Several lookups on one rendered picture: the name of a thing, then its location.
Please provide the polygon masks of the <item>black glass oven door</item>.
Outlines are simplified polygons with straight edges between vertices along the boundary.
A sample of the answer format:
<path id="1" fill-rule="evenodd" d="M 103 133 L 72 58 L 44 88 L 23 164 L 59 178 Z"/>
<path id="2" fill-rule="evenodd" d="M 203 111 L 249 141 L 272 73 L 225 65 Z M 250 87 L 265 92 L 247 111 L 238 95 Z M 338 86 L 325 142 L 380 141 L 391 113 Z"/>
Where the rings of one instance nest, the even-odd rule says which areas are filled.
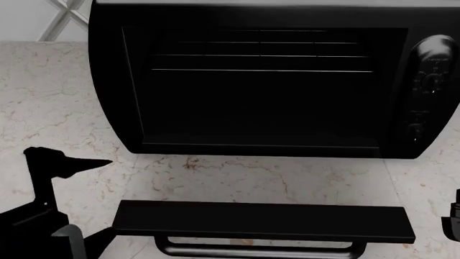
<path id="1" fill-rule="evenodd" d="M 113 227 L 170 256 L 358 259 L 414 230 L 380 160 L 139 156 Z"/>

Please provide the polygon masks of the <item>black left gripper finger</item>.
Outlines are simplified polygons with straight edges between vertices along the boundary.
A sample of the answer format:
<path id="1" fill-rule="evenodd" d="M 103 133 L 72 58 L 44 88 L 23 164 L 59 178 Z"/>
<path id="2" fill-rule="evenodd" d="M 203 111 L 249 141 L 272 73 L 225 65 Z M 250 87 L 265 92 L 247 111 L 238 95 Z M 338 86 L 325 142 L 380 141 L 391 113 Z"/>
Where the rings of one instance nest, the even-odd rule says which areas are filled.
<path id="1" fill-rule="evenodd" d="M 112 163 L 107 159 L 68 157 L 61 150 L 29 147 L 23 151 L 32 180 L 34 200 L 23 206 L 26 213 L 42 213 L 57 209 L 53 178 L 70 178 L 75 174 Z"/>
<path id="2" fill-rule="evenodd" d="M 51 237 L 64 241 L 70 252 L 69 259 L 99 259 L 116 237 L 116 233 L 114 228 L 109 227 L 84 237 L 78 226 L 68 224 L 53 232 Z"/>

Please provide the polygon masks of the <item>black temperature knob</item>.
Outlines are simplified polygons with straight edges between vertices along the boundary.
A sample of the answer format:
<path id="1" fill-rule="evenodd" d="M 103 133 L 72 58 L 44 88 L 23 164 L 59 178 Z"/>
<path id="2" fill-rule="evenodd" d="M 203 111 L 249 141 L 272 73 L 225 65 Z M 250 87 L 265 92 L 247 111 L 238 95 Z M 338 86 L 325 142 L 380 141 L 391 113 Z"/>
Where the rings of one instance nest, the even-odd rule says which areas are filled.
<path id="1" fill-rule="evenodd" d="M 429 74 L 421 81 L 421 90 L 424 94 L 433 94 L 442 88 L 443 82 L 442 74 Z"/>

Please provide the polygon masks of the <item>black timer knob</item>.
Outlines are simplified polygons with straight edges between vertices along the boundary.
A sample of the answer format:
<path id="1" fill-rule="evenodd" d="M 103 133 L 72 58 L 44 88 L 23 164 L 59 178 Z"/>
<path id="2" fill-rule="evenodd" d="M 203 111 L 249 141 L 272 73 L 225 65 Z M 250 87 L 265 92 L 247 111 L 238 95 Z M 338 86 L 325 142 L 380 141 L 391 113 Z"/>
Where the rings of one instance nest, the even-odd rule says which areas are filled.
<path id="1" fill-rule="evenodd" d="M 423 136 L 423 132 L 424 126 L 421 123 L 409 124 L 406 129 L 408 139 L 413 142 L 418 141 Z"/>

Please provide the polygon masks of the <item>black toaster oven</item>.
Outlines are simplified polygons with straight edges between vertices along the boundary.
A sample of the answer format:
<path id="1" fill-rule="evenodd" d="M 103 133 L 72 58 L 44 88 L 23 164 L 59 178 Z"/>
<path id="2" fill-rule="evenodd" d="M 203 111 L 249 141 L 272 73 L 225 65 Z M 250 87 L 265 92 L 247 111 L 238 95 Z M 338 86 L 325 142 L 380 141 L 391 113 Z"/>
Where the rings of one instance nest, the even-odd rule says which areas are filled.
<path id="1" fill-rule="evenodd" d="M 151 68 L 160 32 L 225 28 L 357 32 L 374 71 Z M 88 53 L 136 154 L 416 159 L 460 107 L 460 0 L 93 0 Z M 442 88 L 424 94 L 432 73 Z"/>

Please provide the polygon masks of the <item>white lattice window frame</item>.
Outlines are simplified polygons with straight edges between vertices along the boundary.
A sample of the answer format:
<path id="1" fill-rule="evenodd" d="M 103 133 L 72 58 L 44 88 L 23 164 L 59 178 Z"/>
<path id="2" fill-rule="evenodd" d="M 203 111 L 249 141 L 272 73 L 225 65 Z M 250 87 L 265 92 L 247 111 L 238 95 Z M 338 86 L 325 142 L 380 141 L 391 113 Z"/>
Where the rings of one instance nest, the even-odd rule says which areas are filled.
<path id="1" fill-rule="evenodd" d="M 87 42 L 93 0 L 43 0 L 54 14 L 38 42 Z"/>

